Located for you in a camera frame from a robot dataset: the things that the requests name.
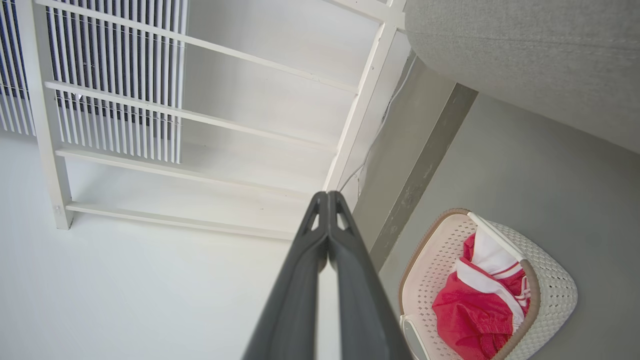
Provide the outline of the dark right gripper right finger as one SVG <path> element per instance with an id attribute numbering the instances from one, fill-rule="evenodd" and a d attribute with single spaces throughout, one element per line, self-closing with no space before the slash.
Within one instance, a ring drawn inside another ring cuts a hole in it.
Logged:
<path id="1" fill-rule="evenodd" d="M 328 201 L 328 249 L 338 279 L 343 360 L 413 359 L 344 196 L 330 191 Z"/>

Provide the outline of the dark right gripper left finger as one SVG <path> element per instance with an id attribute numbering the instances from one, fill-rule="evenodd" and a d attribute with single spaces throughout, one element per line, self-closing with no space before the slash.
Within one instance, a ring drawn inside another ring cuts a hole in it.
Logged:
<path id="1" fill-rule="evenodd" d="M 254 328 L 244 360 L 314 360 L 318 278 L 329 252 L 329 194 L 313 195 Z"/>

